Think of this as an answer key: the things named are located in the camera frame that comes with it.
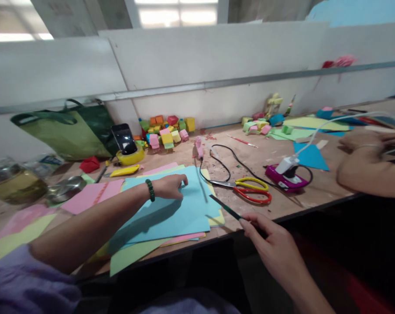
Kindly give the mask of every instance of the paper craft workshop table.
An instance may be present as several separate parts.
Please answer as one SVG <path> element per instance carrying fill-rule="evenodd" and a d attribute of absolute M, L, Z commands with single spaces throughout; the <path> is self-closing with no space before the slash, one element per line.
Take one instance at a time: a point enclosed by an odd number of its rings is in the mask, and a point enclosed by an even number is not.
<path fill-rule="evenodd" d="M 360 106 L 359 108 L 368 111 L 388 111 L 395 114 L 395 99 L 368 104 Z M 227 134 L 246 140 L 259 146 L 259 148 L 254 148 L 238 142 L 228 137 Z M 257 174 L 257 176 L 263 177 L 268 181 L 270 179 L 265 176 L 265 169 L 263 166 L 277 164 L 284 157 L 294 154 L 292 141 L 265 139 L 262 135 L 245 136 L 245 134 L 242 132 L 241 124 L 235 124 L 206 130 L 197 130 L 193 135 L 190 136 L 190 140 L 188 142 L 178 145 L 174 149 L 174 153 L 167 154 L 163 152 L 161 154 L 153 154 L 151 150 L 147 150 L 146 157 L 140 162 L 141 165 L 145 166 L 145 169 L 139 170 L 133 176 L 141 175 L 145 171 L 149 171 L 172 162 L 177 162 L 179 165 L 183 164 L 185 166 L 200 166 L 200 161 L 193 158 L 193 155 L 197 155 L 196 149 L 194 147 L 194 141 L 195 137 L 198 135 L 206 139 L 210 145 L 222 144 L 230 147 L 235 151 L 238 158 L 244 164 L 250 167 L 250 169 L 252 169 L 252 171 Z M 339 166 L 341 160 L 346 156 L 346 153 L 338 148 L 339 139 L 340 137 L 330 134 L 317 134 L 314 143 L 317 143 L 319 140 L 329 141 L 328 144 L 321 150 L 321 153 L 330 168 L 330 172 L 311 168 L 314 175 L 313 181 L 309 186 L 305 187 L 305 192 L 300 195 L 285 195 L 275 188 L 270 187 L 269 191 L 272 195 L 272 202 L 268 206 L 250 204 L 239 197 L 237 194 L 233 193 L 232 190 L 226 188 L 215 187 L 216 195 L 220 200 L 229 205 L 239 214 L 254 211 L 261 212 L 267 215 L 270 219 L 275 219 L 278 222 L 346 201 L 354 197 L 354 193 L 340 186 L 336 181 L 337 167 Z M 209 156 L 209 149 L 206 146 L 207 145 L 203 146 L 203 168 L 209 170 L 210 178 L 212 180 L 223 181 L 227 179 L 226 170 L 216 160 Z M 216 147 L 216 151 L 220 156 L 220 160 L 222 160 L 222 162 L 231 171 L 230 181 L 251 176 L 244 167 L 237 168 L 239 163 L 234 159 L 229 150 L 222 147 Z M 102 163 L 102 167 L 99 170 L 96 170 L 89 175 L 93 179 L 96 179 L 103 168 L 103 165 L 104 163 Z M 111 165 L 106 173 L 112 172 L 115 169 L 116 168 Z M 63 166 L 57 174 L 51 177 L 48 183 L 53 184 L 64 178 L 80 174 L 81 170 L 79 169 L 79 163 L 68 164 Z M 301 169 L 300 172 L 298 171 L 298 174 L 305 178 L 309 177 L 308 172 L 304 169 Z M 121 177 L 103 177 L 100 182 L 112 181 L 120 178 Z M 45 203 L 45 200 L 40 200 L 39 203 Z M 16 210 L 17 208 L 15 206 L 4 205 L 0 203 L 0 230 L 9 220 L 9 218 L 16 212 Z M 216 241 L 218 238 L 227 236 L 241 229 L 238 221 L 224 210 L 223 215 L 226 222 L 225 226 L 211 228 L 210 232 L 206 234 L 206 237 L 200 239 L 198 242 L 187 241 L 172 246 L 158 248 L 147 256 L 143 257 L 140 261 L 157 257 L 162 258 L 169 255 L 170 253 L 172 254 L 174 252 L 182 252 L 185 249 L 194 249 L 198 246 Z M 71 216 L 71 214 L 59 209 L 58 216 L 52 221 L 46 230 L 50 230 L 54 226 L 64 223 L 64 221 L 69 219 Z M 81 277 L 85 278 L 94 274 L 104 273 L 109 271 L 109 269 L 109 261 L 99 261 L 96 263 L 87 264 L 81 271 Z"/>

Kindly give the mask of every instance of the bag handle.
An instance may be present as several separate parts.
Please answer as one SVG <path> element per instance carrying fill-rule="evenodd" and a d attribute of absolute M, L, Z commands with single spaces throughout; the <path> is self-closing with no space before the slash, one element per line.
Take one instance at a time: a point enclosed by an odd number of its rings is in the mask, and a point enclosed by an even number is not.
<path fill-rule="evenodd" d="M 82 103 L 80 103 L 79 101 L 72 99 L 72 98 L 68 98 L 67 100 L 65 100 L 65 105 L 63 106 L 62 112 L 69 111 L 67 102 L 73 102 L 74 104 L 77 105 L 77 107 L 84 108 L 84 105 Z"/>
<path fill-rule="evenodd" d="M 51 119 L 66 125 L 74 125 L 78 122 L 71 115 L 64 113 L 57 113 L 54 111 L 21 113 L 16 116 L 13 116 L 10 119 L 10 121 L 14 123 L 16 126 L 22 126 L 34 121 L 38 121 L 40 119 Z"/>

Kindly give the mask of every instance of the green bag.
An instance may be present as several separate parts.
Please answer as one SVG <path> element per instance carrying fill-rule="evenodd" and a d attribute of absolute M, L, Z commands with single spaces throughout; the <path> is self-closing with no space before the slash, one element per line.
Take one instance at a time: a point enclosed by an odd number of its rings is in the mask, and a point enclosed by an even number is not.
<path fill-rule="evenodd" d="M 67 101 L 77 106 L 68 108 Z M 110 129 L 114 122 L 103 102 L 98 100 L 98 103 L 85 107 L 76 100 L 67 99 L 61 111 L 22 113 L 10 120 L 65 160 L 115 156 L 119 147 Z"/>

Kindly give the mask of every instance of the black cable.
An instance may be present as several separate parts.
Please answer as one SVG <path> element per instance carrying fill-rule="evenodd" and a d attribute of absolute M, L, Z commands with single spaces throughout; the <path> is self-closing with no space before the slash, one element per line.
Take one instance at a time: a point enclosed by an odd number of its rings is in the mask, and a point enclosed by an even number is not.
<path fill-rule="evenodd" d="M 221 147 L 224 147 L 224 148 L 229 149 L 229 150 L 231 151 L 232 155 L 234 156 L 234 158 L 236 159 L 236 161 L 238 161 L 245 169 L 247 169 L 248 172 L 251 173 L 252 176 L 253 176 L 254 178 L 256 178 L 256 179 L 258 179 L 258 180 L 260 180 L 260 181 L 262 181 L 262 182 L 264 182 L 264 183 L 266 183 L 266 184 L 268 184 L 268 185 L 270 185 L 270 186 L 272 186 L 272 187 L 275 187 L 275 188 L 284 190 L 280 185 L 276 185 L 276 184 L 274 184 L 274 183 L 268 182 L 268 181 L 266 181 L 266 180 L 264 180 L 264 179 L 262 179 L 262 178 L 256 176 L 256 175 L 254 174 L 254 172 L 252 172 L 252 171 L 250 170 L 250 168 L 248 168 L 245 164 L 243 164 L 243 163 L 238 159 L 238 157 L 236 156 L 235 152 L 234 152 L 231 148 L 229 148 L 228 146 L 220 145 L 220 144 L 212 145 L 212 147 L 213 147 L 213 146 L 221 146 Z M 226 181 L 225 181 L 225 182 L 227 182 L 227 181 L 231 178 L 231 172 L 230 172 L 229 169 L 222 163 L 222 161 L 220 161 L 219 159 L 217 159 L 216 157 L 214 157 L 214 156 L 212 155 L 212 151 L 209 152 L 209 155 L 210 155 L 213 159 L 215 159 L 216 161 L 218 161 L 218 162 L 228 171 L 228 178 L 227 178 Z M 205 179 L 207 182 L 210 182 L 211 184 L 213 184 L 211 180 L 208 180 L 208 179 L 205 178 L 205 176 L 202 174 L 202 164 L 203 164 L 203 158 L 200 159 L 200 169 L 199 169 L 200 175 L 201 175 L 201 176 L 203 177 L 203 179 Z M 301 186 L 301 188 L 303 188 L 303 187 L 307 186 L 308 184 L 310 184 L 310 183 L 312 182 L 312 180 L 314 179 L 314 175 L 313 175 L 311 169 L 309 169 L 308 167 L 302 166 L 302 165 L 297 165 L 297 166 L 295 166 L 295 167 L 302 167 L 302 168 L 305 168 L 306 170 L 308 170 L 309 174 L 311 175 L 311 178 L 309 179 L 308 183 L 305 184 L 305 185 L 303 185 L 303 186 Z"/>

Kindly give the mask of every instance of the scissors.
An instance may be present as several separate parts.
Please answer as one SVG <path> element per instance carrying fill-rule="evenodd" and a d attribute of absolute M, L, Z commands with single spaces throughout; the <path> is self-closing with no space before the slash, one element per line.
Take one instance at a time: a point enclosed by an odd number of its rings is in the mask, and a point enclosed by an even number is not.
<path fill-rule="evenodd" d="M 258 184 L 260 184 L 263 187 L 261 188 L 261 187 L 253 186 L 251 184 L 244 183 L 244 181 L 257 182 Z M 210 180 L 210 182 L 212 184 L 220 185 L 223 187 L 233 188 L 234 191 L 236 191 L 239 195 L 241 195 L 242 197 L 246 198 L 247 200 L 257 203 L 257 204 L 269 204 L 271 202 L 271 194 L 269 192 L 267 192 L 268 185 L 265 184 L 263 181 L 258 180 L 256 178 L 244 177 L 242 179 L 236 180 L 234 183 L 224 182 L 224 181 L 213 181 L 213 180 Z M 262 194 L 262 195 L 267 196 L 267 199 L 259 200 L 256 198 L 251 198 L 246 193 Z"/>

